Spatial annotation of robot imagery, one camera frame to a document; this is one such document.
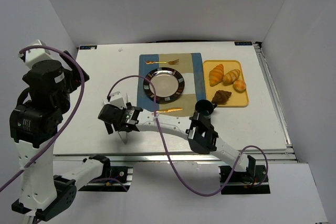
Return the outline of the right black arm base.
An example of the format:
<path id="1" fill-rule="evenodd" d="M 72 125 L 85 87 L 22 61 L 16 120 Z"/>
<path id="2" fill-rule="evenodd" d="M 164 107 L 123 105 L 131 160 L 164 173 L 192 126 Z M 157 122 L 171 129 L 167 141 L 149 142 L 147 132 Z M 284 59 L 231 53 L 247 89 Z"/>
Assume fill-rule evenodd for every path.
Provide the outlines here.
<path id="1" fill-rule="evenodd" d="M 257 165 L 254 176 L 233 172 L 222 195 L 265 195 L 270 194 L 269 179 L 265 165 Z"/>

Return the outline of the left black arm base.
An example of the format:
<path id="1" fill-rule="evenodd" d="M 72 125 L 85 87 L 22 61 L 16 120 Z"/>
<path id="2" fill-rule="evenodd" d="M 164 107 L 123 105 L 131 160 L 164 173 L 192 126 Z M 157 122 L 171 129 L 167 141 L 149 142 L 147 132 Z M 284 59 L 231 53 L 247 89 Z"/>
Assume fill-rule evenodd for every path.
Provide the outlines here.
<path id="1" fill-rule="evenodd" d="M 94 155 L 83 159 L 83 163 L 87 161 L 99 161 L 103 164 L 102 174 L 94 178 L 89 184 L 81 187 L 79 191 L 95 191 L 95 192 L 126 192 L 130 188 L 130 180 L 128 176 L 131 174 L 130 167 L 127 166 L 111 166 L 110 160 L 101 155 Z"/>

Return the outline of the brown chocolate croissant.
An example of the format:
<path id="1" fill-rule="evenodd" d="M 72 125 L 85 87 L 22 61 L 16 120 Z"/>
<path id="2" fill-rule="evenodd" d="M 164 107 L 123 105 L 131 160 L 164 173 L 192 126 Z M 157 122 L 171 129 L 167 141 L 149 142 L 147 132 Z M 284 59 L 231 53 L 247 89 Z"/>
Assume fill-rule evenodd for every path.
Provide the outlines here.
<path id="1" fill-rule="evenodd" d="M 218 91 L 215 92 L 215 94 L 214 94 L 214 96 L 211 100 L 211 103 L 217 104 L 217 105 L 225 104 L 229 100 L 231 95 L 232 95 L 232 93 L 229 92 L 229 91 L 218 90 Z"/>

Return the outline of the silver metal tongs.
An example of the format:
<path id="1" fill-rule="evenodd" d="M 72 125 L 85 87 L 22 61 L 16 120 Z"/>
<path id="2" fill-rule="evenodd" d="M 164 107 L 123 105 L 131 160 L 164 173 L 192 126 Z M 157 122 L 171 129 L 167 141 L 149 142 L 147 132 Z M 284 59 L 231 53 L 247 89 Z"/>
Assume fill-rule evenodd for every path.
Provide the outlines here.
<path id="1" fill-rule="evenodd" d="M 126 144 L 127 143 L 127 133 L 126 132 L 118 132 L 120 140 Z"/>

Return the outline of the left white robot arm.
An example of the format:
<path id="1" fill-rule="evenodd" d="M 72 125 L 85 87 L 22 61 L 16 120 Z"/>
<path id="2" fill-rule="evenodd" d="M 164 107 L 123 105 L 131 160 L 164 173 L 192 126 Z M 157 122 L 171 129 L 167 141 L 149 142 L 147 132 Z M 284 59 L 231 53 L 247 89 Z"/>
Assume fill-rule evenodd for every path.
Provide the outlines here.
<path id="1" fill-rule="evenodd" d="M 23 179 L 20 197 L 12 210 L 35 212 L 40 221 L 49 221 L 68 209 L 78 190 L 92 180 L 111 174 L 110 160 L 95 155 L 74 170 L 54 175 L 52 141 L 60 130 L 63 114 L 70 109 L 69 95 L 80 86 L 80 75 L 66 70 L 46 49 L 30 49 L 21 56 L 29 71 L 28 84 L 9 118 L 10 136 L 18 150 Z"/>

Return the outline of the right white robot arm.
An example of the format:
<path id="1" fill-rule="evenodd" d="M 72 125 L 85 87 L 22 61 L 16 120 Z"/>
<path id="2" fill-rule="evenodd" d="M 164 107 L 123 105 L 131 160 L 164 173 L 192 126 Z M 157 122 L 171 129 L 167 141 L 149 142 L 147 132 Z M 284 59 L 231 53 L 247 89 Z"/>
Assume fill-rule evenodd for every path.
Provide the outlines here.
<path id="1" fill-rule="evenodd" d="M 104 122 L 109 134 L 117 132 L 162 132 L 187 140 L 196 154 L 211 154 L 229 165 L 237 173 L 254 177 L 256 161 L 242 154 L 220 138 L 210 120 L 195 112 L 191 117 L 154 114 L 127 103 L 119 108 L 105 104 L 98 119 Z"/>

